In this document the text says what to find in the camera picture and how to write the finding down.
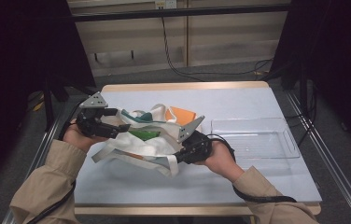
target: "metal frame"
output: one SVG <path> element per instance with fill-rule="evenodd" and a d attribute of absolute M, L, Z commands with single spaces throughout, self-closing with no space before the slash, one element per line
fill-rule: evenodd
<path fill-rule="evenodd" d="M 44 164 L 45 158 L 47 157 L 47 155 L 49 153 L 49 147 L 50 147 L 50 144 L 53 140 L 53 137 L 56 134 L 58 128 L 62 127 L 62 126 L 59 126 L 60 121 L 66 120 L 66 118 L 67 118 L 66 113 L 64 113 L 65 105 L 66 105 L 66 103 L 62 103 L 61 109 L 59 111 L 59 114 L 58 114 L 56 120 L 54 120 L 50 129 L 45 133 L 44 137 L 42 138 L 41 144 L 39 145 L 38 150 L 37 150 L 35 157 L 33 159 L 33 162 L 32 162 L 32 164 L 27 172 L 27 176 L 24 179 L 27 179 L 27 177 L 33 172 L 33 170 L 35 170 L 36 168 L 38 168 Z M 7 214 L 5 215 L 2 223 L 3 224 L 15 224 L 16 223 L 10 209 L 7 211 Z"/>
<path fill-rule="evenodd" d="M 301 114 L 302 111 L 300 110 L 300 102 L 298 97 L 295 95 L 293 91 L 287 91 L 287 97 L 294 108 L 297 114 Z M 351 208 L 351 184 L 347 180 L 346 176 L 344 175 L 342 169 L 339 167 L 336 160 L 332 157 L 330 153 L 330 149 L 324 143 L 323 139 L 321 138 L 320 134 L 316 130 L 314 124 L 311 120 L 301 117 L 301 123 L 306 131 L 309 132 L 310 139 L 312 140 L 313 144 L 315 145 L 318 153 L 321 156 L 321 159 L 326 164 L 330 174 L 332 175 L 336 185 L 339 187 L 341 193 L 343 194 L 344 198 L 346 199 L 347 203 Z"/>
<path fill-rule="evenodd" d="M 37 18 L 42 22 L 81 22 L 81 21 L 115 21 L 130 19 L 147 19 L 162 17 L 204 16 L 220 14 L 261 13 L 289 11 L 290 4 L 255 5 L 244 7 L 192 7 L 164 10 L 143 10 L 113 13 L 75 14 L 69 17 Z"/>

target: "tan jacket sleeve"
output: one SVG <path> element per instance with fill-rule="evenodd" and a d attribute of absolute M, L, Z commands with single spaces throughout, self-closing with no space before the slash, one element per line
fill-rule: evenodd
<path fill-rule="evenodd" d="M 255 167 L 249 168 L 233 185 L 251 196 L 282 195 Z M 317 223 L 311 211 L 303 203 L 249 203 L 258 223 Z"/>
<path fill-rule="evenodd" d="M 27 223 L 64 197 L 72 188 L 85 158 L 82 150 L 54 140 L 45 165 L 31 173 L 10 203 L 16 222 Z M 74 195 L 39 223 L 78 223 Z"/>

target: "white table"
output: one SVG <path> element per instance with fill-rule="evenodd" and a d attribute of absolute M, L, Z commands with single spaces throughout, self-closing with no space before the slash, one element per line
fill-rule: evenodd
<path fill-rule="evenodd" d="M 105 86 L 102 95 L 110 107 L 149 110 L 157 103 L 174 105 L 205 115 L 202 131 L 212 119 L 283 118 L 272 90 L 264 82 L 130 84 Z M 251 215 L 228 180 L 206 167 L 180 163 L 180 173 L 159 172 L 123 161 L 94 163 L 93 146 L 77 178 L 76 213 L 114 216 L 242 216 Z M 320 212 L 321 197 L 300 156 L 279 161 L 285 166 L 253 164 L 283 194 Z M 239 163 L 246 168 L 246 163 Z"/>

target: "electrical outlet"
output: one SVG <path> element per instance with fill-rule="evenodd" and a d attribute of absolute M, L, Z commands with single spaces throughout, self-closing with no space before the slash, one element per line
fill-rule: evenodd
<path fill-rule="evenodd" d="M 156 9 L 165 9 L 166 8 L 166 1 L 165 0 L 155 1 L 155 8 Z"/>
<path fill-rule="evenodd" d="M 166 0 L 166 8 L 176 8 L 176 0 Z"/>

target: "black cable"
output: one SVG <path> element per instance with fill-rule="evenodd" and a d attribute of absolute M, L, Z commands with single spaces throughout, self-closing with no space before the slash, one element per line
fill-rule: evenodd
<path fill-rule="evenodd" d="M 227 149 L 231 153 L 231 156 L 233 157 L 233 160 L 236 161 L 236 157 L 234 156 L 234 149 L 229 145 L 229 143 L 223 137 L 217 134 L 208 134 L 207 136 L 209 135 L 214 135 L 218 138 L 208 138 L 203 141 L 197 142 L 194 145 L 198 146 L 201 143 L 205 143 L 205 142 L 219 141 L 227 147 Z M 269 196 L 269 197 L 252 196 L 239 191 L 234 185 L 232 186 L 236 195 L 247 202 L 252 202 L 252 203 L 284 203 L 284 202 L 295 203 L 297 202 L 295 199 L 288 196 Z"/>
<path fill-rule="evenodd" d="M 70 125 L 73 125 L 75 123 L 71 123 L 70 120 L 71 118 L 74 116 L 75 112 L 77 111 L 78 107 L 80 104 L 82 104 L 85 100 L 81 100 L 79 101 L 73 108 L 73 110 L 71 111 L 70 115 L 68 116 L 66 122 L 64 123 L 62 130 L 59 133 L 59 140 L 63 140 L 65 132 L 67 131 L 68 127 Z M 28 224 L 34 224 L 34 223 L 38 223 L 40 220 L 42 220 L 43 218 L 47 217 L 50 213 L 52 213 L 54 210 L 58 209 L 60 206 L 62 206 L 62 204 L 64 204 L 73 194 L 75 188 L 76 188 L 76 184 L 77 182 L 74 181 L 72 183 L 72 188 L 67 192 L 67 194 L 64 195 L 64 197 L 62 197 L 61 200 L 59 200 L 57 203 L 54 203 L 53 205 L 49 206 L 48 208 L 46 208 L 44 211 L 42 211 L 38 216 L 36 216 L 35 218 L 33 218 L 31 221 L 28 222 Z"/>
<path fill-rule="evenodd" d="M 79 101 L 79 102 L 74 106 L 73 110 L 71 111 L 70 115 L 68 116 L 67 120 L 65 121 L 65 123 L 64 123 L 64 125 L 63 125 L 63 127 L 62 127 L 62 130 L 61 130 L 60 133 L 59 133 L 59 138 L 58 138 L 59 140 L 63 141 L 65 132 L 67 131 L 68 127 L 70 127 L 70 125 L 73 124 L 73 123 L 70 123 L 71 118 L 72 118 L 72 117 L 74 116 L 74 114 L 76 113 L 76 111 L 77 111 L 79 105 L 82 104 L 85 100 L 86 100 L 86 99 Z"/>
<path fill-rule="evenodd" d="M 302 138 L 298 141 L 298 147 L 301 146 L 303 140 L 305 139 L 307 134 L 311 131 L 311 129 L 314 126 L 313 124 L 316 121 L 317 92 L 316 92 L 316 86 L 315 85 L 313 86 L 313 93 L 312 93 L 312 96 L 311 96 L 310 106 L 313 108 L 313 114 L 312 114 L 312 116 L 307 116 L 306 119 L 308 119 L 308 122 L 304 121 L 305 123 L 307 123 L 307 128 L 306 128 L 306 132 L 304 133 Z"/>
<path fill-rule="evenodd" d="M 67 194 L 64 195 L 64 197 L 62 197 L 57 203 L 54 203 L 53 205 L 51 205 L 50 207 L 46 208 L 44 211 L 42 211 L 38 216 L 36 216 L 35 218 L 33 218 L 32 220 L 30 220 L 28 222 L 28 224 L 36 224 L 38 223 L 40 220 L 42 220 L 43 218 L 47 217 L 50 213 L 52 213 L 54 210 L 56 210 L 57 208 L 59 208 L 60 206 L 62 206 L 62 204 L 64 204 L 73 194 L 74 189 L 76 188 L 76 184 L 77 182 L 74 181 L 72 183 L 72 188 L 68 191 Z"/>
<path fill-rule="evenodd" d="M 245 72 L 240 72 L 240 73 L 215 73 L 215 72 L 199 72 L 199 73 L 185 73 L 185 72 L 181 72 L 179 70 L 177 70 L 173 64 L 172 61 L 170 59 L 170 54 L 169 54 L 169 47 L 168 47 L 168 43 L 167 43 L 167 34 L 166 34 L 166 28 L 164 26 L 164 18 L 161 18 L 161 24 L 163 26 L 163 38 L 164 38 L 164 49 L 166 52 L 166 58 L 167 58 L 167 63 L 169 64 L 170 68 L 179 76 L 182 77 L 189 77 L 198 81 L 202 81 L 204 82 L 204 80 L 201 80 L 197 77 L 190 77 L 193 75 L 224 75 L 224 76 L 239 76 L 239 75 L 244 75 L 244 74 L 249 74 L 249 73 L 253 73 L 256 72 L 257 70 L 259 70 L 260 68 L 262 68 L 263 66 L 265 66 L 268 62 L 272 61 L 272 59 L 267 59 L 267 60 L 262 60 L 262 61 L 258 61 L 256 62 L 254 69 L 253 70 L 249 70 L 249 71 L 245 71 Z"/>
<path fill-rule="evenodd" d="M 285 69 L 289 69 L 294 63 L 296 63 L 298 60 L 297 59 L 292 59 L 289 60 L 288 62 L 282 64 L 280 67 L 278 67 L 277 69 L 275 69 L 274 71 L 271 71 L 268 75 L 266 75 L 265 77 L 262 77 L 260 80 L 261 81 L 269 81 L 273 78 L 278 78 L 281 77 L 282 75 L 282 71 L 284 71 Z"/>

